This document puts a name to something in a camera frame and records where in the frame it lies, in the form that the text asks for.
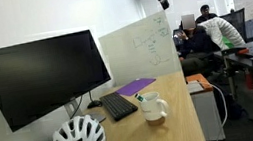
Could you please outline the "teal white marker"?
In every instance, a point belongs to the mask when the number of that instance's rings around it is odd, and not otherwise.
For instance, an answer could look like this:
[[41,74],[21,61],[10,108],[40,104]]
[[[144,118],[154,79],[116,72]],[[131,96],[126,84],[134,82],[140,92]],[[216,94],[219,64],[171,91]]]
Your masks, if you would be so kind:
[[138,93],[135,93],[135,96],[134,96],[136,99],[138,99],[140,102],[146,102],[146,99],[143,98],[141,95],[139,95]]

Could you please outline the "white ceramic mug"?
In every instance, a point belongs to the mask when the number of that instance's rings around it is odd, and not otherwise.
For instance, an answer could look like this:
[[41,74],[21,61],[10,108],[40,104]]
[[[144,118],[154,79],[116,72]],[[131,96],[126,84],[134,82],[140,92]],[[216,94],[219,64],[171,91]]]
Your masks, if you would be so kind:
[[169,105],[167,101],[160,98],[158,92],[148,92],[142,95],[145,98],[140,102],[143,117],[151,126],[158,126],[165,122],[165,118],[169,113]]

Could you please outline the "standing person in background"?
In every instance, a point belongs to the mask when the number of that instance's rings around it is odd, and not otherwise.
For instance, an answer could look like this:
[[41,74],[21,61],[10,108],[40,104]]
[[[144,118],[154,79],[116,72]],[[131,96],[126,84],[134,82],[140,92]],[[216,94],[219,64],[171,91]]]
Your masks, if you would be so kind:
[[204,4],[201,8],[201,15],[196,19],[196,23],[202,23],[204,21],[210,20],[211,18],[215,18],[214,13],[210,13],[209,6]]

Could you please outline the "glass whiteboard divider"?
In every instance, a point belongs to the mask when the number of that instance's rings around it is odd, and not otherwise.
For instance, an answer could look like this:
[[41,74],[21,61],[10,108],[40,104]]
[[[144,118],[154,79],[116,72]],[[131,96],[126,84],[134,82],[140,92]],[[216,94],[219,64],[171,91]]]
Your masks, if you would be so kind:
[[180,71],[164,11],[100,37],[116,85]]

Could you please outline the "seated person dark jacket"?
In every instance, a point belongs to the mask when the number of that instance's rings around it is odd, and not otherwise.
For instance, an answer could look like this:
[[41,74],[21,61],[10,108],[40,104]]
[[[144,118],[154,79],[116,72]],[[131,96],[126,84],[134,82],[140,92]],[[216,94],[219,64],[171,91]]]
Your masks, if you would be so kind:
[[212,41],[205,27],[197,25],[184,29],[182,25],[180,23],[178,37],[183,40],[179,55],[183,73],[188,76],[204,72],[210,65],[211,54],[219,51],[220,47]]

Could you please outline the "black mesh office chair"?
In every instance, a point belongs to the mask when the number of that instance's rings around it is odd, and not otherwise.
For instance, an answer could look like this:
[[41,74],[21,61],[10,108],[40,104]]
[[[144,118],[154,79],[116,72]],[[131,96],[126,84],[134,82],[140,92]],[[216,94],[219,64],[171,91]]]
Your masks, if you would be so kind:
[[246,40],[245,34],[245,9],[233,11],[230,14],[225,14],[223,19],[229,22],[242,35],[243,40]]

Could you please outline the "white puffy jacket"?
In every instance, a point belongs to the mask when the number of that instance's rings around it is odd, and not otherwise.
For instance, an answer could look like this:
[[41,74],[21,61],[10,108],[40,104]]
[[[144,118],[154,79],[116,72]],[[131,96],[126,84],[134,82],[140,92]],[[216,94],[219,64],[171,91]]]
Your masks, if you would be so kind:
[[228,46],[223,42],[223,38],[227,38],[229,42],[235,46],[244,45],[242,35],[238,32],[236,28],[225,19],[221,17],[211,18],[210,20],[199,23],[200,26],[205,28],[205,31],[211,37],[211,40],[216,44],[221,50],[227,50]]

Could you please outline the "purple mat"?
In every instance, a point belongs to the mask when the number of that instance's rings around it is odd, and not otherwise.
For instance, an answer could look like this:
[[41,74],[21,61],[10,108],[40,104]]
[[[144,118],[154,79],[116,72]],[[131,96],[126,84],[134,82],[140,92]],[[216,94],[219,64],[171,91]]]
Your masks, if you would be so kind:
[[129,97],[129,96],[134,95],[135,93],[139,92],[144,87],[147,87],[152,82],[154,82],[153,78],[135,79],[134,81],[132,81],[132,82],[128,83],[127,85],[118,89],[117,93],[119,95],[124,95],[124,96]]

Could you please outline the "black keyboard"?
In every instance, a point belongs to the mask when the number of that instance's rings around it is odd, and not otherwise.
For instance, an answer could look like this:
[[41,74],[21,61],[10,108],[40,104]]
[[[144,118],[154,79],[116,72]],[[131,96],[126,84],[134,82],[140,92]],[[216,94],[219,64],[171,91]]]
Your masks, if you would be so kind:
[[116,122],[138,110],[137,106],[116,92],[102,96],[100,100]]

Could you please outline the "black computer mouse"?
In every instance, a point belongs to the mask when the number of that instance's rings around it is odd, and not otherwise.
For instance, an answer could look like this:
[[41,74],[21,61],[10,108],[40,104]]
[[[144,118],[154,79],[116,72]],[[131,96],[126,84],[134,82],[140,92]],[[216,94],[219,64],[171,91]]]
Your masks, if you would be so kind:
[[89,108],[96,108],[96,107],[101,107],[101,106],[102,106],[102,102],[100,100],[95,100],[95,101],[90,102],[87,107],[89,109]]

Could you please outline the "white cabinet orange top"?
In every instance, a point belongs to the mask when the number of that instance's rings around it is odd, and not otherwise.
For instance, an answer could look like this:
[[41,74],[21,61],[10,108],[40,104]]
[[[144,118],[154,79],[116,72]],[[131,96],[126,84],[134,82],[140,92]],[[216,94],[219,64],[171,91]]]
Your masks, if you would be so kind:
[[206,141],[225,140],[220,113],[214,98],[213,86],[201,74],[186,78],[188,91],[193,100],[200,126]]

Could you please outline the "silver monitor stand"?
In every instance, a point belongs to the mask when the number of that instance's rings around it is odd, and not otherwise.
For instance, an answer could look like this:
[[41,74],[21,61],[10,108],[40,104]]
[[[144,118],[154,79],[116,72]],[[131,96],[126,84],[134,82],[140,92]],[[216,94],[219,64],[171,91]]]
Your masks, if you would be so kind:
[[[68,102],[67,104],[64,105],[64,108],[66,109],[66,112],[69,116],[69,118],[73,119],[76,115],[79,116],[84,116],[84,114],[81,111],[80,105],[81,105],[82,101],[76,101],[71,100],[70,102]],[[96,119],[99,122],[102,122],[103,120],[105,120],[105,116],[98,113],[98,112],[90,112],[89,116],[91,116],[93,119]]]

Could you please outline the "black computer monitor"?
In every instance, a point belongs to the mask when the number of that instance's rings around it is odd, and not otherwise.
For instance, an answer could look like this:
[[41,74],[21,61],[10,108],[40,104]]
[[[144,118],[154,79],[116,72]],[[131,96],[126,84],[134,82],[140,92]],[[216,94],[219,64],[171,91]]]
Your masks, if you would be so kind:
[[87,30],[0,48],[0,111],[14,132],[108,80]]

